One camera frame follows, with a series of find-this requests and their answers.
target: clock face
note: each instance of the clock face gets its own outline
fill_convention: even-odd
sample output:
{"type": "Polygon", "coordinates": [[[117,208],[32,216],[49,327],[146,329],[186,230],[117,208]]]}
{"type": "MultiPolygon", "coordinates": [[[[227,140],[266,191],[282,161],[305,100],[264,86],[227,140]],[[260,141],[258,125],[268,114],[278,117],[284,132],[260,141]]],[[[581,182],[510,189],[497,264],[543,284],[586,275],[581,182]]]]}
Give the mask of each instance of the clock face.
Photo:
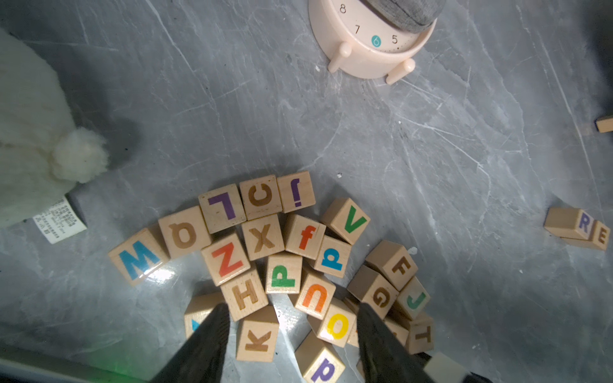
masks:
{"type": "Polygon", "coordinates": [[[360,0],[330,0],[349,32],[366,46],[388,53],[409,50],[418,34],[392,27],[360,0]]]}

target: brown letter x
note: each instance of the brown letter x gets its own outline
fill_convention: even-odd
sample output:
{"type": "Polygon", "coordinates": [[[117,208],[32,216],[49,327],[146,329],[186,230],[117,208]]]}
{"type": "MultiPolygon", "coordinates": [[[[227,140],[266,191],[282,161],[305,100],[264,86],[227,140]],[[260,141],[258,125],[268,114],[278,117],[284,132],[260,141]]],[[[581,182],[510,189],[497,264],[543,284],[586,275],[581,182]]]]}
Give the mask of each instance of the brown letter x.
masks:
{"type": "Polygon", "coordinates": [[[266,247],[269,249],[272,249],[275,247],[275,244],[272,243],[268,238],[266,238],[266,235],[268,235],[269,229],[270,229],[270,224],[264,225],[264,228],[262,229],[261,233],[257,231],[257,229],[249,229],[249,232],[255,235],[257,238],[257,245],[256,245],[255,252],[260,251],[263,245],[266,245],[266,247]]]}

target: clock leg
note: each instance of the clock leg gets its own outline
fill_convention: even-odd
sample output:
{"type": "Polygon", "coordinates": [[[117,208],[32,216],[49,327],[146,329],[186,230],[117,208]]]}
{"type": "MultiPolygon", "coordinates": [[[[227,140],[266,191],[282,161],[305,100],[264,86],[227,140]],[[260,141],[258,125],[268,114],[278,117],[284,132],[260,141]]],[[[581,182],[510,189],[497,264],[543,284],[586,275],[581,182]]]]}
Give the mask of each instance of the clock leg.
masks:
{"type": "Polygon", "coordinates": [[[415,60],[412,58],[406,59],[402,63],[398,64],[396,68],[389,71],[385,82],[388,85],[391,85],[414,70],[415,60]]]}
{"type": "Polygon", "coordinates": [[[330,73],[336,72],[350,55],[351,45],[347,41],[342,42],[338,46],[337,51],[334,53],[334,56],[330,60],[330,65],[328,65],[328,70],[330,71],[330,73]]]}

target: wooden block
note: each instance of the wooden block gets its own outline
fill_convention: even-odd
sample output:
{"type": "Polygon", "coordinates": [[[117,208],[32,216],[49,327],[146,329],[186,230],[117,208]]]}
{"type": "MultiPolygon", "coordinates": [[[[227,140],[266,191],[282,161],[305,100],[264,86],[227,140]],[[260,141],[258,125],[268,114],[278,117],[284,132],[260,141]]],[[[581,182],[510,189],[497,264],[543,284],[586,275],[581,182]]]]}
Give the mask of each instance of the wooden block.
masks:
{"type": "Polygon", "coordinates": [[[285,250],[304,258],[317,259],[325,232],[324,224],[297,214],[290,214],[283,227],[285,250]]]}
{"type": "Polygon", "coordinates": [[[347,290],[360,302],[368,303],[381,319],[398,296],[398,291],[387,279],[367,266],[360,267],[347,290]]]}
{"type": "Polygon", "coordinates": [[[315,205],[315,193],[308,171],[277,178],[283,213],[315,205]]]}
{"type": "Polygon", "coordinates": [[[238,328],[236,360],[272,363],[278,335],[279,320],[273,306],[246,316],[238,328]]]}
{"type": "Polygon", "coordinates": [[[243,181],[238,186],[248,220],[277,214],[283,210],[274,175],[243,181]]]}
{"type": "Polygon", "coordinates": [[[596,127],[601,133],[613,131],[613,117],[601,117],[596,120],[596,127]]]}
{"type": "Polygon", "coordinates": [[[215,241],[201,253],[215,286],[228,282],[251,267],[236,233],[215,241]]]}
{"type": "Polygon", "coordinates": [[[332,298],[323,320],[309,316],[307,320],[317,337],[338,347],[344,347],[356,325],[357,316],[341,300],[332,298]]]}
{"type": "Polygon", "coordinates": [[[289,299],[298,310],[321,320],[330,306],[336,289],[334,283],[322,273],[304,265],[300,295],[290,295],[289,299]]]}
{"type": "Polygon", "coordinates": [[[351,245],[324,235],[317,259],[309,263],[317,271],[342,278],[347,270],[350,253],[351,245]]]}
{"type": "Polygon", "coordinates": [[[281,252],[268,257],[266,294],[299,294],[302,257],[281,252]]]}
{"type": "Polygon", "coordinates": [[[434,320],[426,313],[420,313],[416,320],[409,322],[409,338],[406,350],[414,355],[434,349],[434,320]]]}
{"type": "Polygon", "coordinates": [[[247,220],[243,202],[235,184],[198,196],[208,232],[213,234],[247,220]]]}
{"type": "Polygon", "coordinates": [[[357,312],[360,308],[360,302],[354,297],[345,297],[345,299],[343,299],[343,303],[351,310],[352,313],[356,315],[356,323],[353,325],[353,328],[349,332],[347,344],[350,344],[354,347],[360,347],[360,341],[357,336],[357,312]]]}
{"type": "Polygon", "coordinates": [[[409,330],[402,327],[398,322],[389,317],[385,317],[383,319],[383,323],[385,323],[385,325],[389,328],[389,330],[396,337],[396,339],[398,339],[398,342],[405,346],[406,340],[409,337],[409,330]]]}
{"type": "Polygon", "coordinates": [[[594,219],[583,209],[549,208],[545,229],[563,238],[587,240],[590,238],[594,219]]]}
{"type": "Polygon", "coordinates": [[[170,260],[159,227],[155,226],[139,231],[112,249],[109,258],[132,286],[144,281],[170,260]]]}
{"type": "Polygon", "coordinates": [[[402,290],[417,273],[417,265],[406,248],[398,243],[381,241],[366,257],[366,263],[402,290]]]}
{"type": "Polygon", "coordinates": [[[461,383],[470,374],[460,364],[440,352],[426,363],[424,372],[436,383],[461,383]]]}
{"type": "Polygon", "coordinates": [[[350,244],[355,244],[370,222],[351,198],[337,198],[321,218],[321,222],[350,244]]]}
{"type": "Polygon", "coordinates": [[[200,251],[213,242],[204,223],[200,206],[158,219],[170,258],[200,251]]]}
{"type": "Polygon", "coordinates": [[[345,370],[334,347],[310,332],[295,353],[300,374],[308,383],[335,383],[345,370]]]}
{"type": "Polygon", "coordinates": [[[268,297],[255,268],[221,285],[221,292],[234,322],[268,306],[268,297]]]}
{"type": "Polygon", "coordinates": [[[276,214],[243,223],[243,237],[249,260],[256,260],[285,250],[279,217],[276,214]]]}
{"type": "Polygon", "coordinates": [[[416,276],[411,278],[400,291],[394,307],[403,315],[413,320],[430,301],[430,294],[424,289],[416,276]]]}
{"type": "Polygon", "coordinates": [[[193,297],[189,302],[185,315],[185,337],[189,338],[198,326],[208,317],[215,306],[225,302],[220,292],[193,297]]]}
{"type": "Polygon", "coordinates": [[[609,234],[611,230],[600,221],[595,221],[590,238],[587,241],[562,238],[567,244],[580,248],[606,251],[609,246],[609,234]]]}

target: gray fabric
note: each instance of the gray fabric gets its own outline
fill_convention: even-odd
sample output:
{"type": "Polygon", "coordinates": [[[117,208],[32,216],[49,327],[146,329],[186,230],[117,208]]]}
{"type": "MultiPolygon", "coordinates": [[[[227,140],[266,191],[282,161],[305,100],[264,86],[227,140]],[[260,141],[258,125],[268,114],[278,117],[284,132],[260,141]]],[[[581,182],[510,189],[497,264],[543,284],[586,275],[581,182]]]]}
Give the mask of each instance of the gray fabric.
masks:
{"type": "Polygon", "coordinates": [[[403,31],[425,31],[443,10],[447,0],[364,0],[403,31]]]}

